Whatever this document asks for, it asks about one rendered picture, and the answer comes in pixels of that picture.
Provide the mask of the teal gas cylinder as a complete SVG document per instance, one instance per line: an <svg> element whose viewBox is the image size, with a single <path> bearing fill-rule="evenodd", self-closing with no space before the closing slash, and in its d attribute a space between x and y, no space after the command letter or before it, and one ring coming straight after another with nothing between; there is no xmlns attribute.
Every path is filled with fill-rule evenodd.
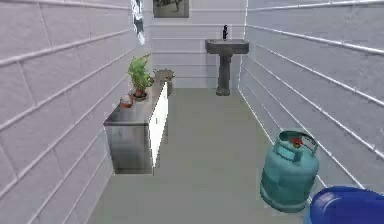
<svg viewBox="0 0 384 224"><path fill-rule="evenodd" d="M260 195L272 208L284 213L302 211L319 170L318 143L306 132L283 130L267 151Z"/></svg>

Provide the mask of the dark grey pedestal sink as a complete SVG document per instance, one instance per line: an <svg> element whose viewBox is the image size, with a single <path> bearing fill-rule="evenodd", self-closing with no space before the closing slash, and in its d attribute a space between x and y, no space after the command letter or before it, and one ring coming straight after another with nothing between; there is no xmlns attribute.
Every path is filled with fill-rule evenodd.
<svg viewBox="0 0 384 224"><path fill-rule="evenodd" d="M234 54L247 54L249 52L249 42L244 39L206 39L205 49L208 54L215 54L220 58L216 94L218 96L229 96L231 58Z"/></svg>

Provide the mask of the small white and brown pot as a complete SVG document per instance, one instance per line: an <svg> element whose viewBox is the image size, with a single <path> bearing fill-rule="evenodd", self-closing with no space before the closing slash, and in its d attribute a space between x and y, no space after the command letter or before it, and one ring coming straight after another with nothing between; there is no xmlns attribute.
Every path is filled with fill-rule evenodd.
<svg viewBox="0 0 384 224"><path fill-rule="evenodd" d="M121 108L131 108L133 106L134 99L131 95L126 94L120 98L119 106Z"/></svg>

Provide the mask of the dark framed wall picture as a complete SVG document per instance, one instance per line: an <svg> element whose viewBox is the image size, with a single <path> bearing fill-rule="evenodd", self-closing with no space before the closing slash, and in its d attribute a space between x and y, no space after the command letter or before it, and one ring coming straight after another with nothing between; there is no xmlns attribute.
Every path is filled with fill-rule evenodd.
<svg viewBox="0 0 384 224"><path fill-rule="evenodd" d="M155 18L188 18L189 0L153 0Z"/></svg>

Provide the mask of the green potted house plant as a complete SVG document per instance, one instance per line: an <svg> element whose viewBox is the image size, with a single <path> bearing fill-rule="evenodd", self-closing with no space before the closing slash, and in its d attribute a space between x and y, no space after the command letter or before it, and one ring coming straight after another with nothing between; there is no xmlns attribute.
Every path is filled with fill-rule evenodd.
<svg viewBox="0 0 384 224"><path fill-rule="evenodd" d="M146 98L146 89L153 84L150 73L146 69L149 56L150 54L133 57L127 71L134 87L133 97L138 102Z"/></svg>

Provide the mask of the grey metal cabinet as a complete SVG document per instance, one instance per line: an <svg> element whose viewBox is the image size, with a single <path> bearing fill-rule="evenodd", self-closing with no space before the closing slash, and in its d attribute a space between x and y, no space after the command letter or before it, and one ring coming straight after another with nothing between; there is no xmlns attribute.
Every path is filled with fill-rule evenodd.
<svg viewBox="0 0 384 224"><path fill-rule="evenodd" d="M104 122L115 174L154 174L168 116L164 81L147 89L130 108L117 106Z"/></svg>

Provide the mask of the black and white wall hanging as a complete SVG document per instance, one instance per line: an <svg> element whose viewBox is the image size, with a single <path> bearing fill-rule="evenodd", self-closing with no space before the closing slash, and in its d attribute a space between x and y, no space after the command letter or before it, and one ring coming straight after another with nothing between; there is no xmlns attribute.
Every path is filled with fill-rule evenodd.
<svg viewBox="0 0 384 224"><path fill-rule="evenodd" d="M145 33L144 33L144 12L142 0L131 0L132 20L134 24L134 30L137 35L137 39L140 45L144 45Z"/></svg>

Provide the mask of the blue plastic tub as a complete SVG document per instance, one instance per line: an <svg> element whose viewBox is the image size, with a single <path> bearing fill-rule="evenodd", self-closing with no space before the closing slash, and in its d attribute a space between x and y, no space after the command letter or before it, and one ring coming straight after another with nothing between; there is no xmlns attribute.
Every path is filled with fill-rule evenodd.
<svg viewBox="0 0 384 224"><path fill-rule="evenodd" d="M349 186L324 188L314 195L303 224L384 224L384 195Z"/></svg>

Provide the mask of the grey metal bin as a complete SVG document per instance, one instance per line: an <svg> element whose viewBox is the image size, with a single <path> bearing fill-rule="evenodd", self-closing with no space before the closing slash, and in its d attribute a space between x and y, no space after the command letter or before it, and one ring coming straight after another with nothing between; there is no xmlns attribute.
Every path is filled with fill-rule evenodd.
<svg viewBox="0 0 384 224"><path fill-rule="evenodd" d="M167 94L171 95L173 90L172 79L175 78L175 73L170 69L155 70L154 73L167 84Z"/></svg>

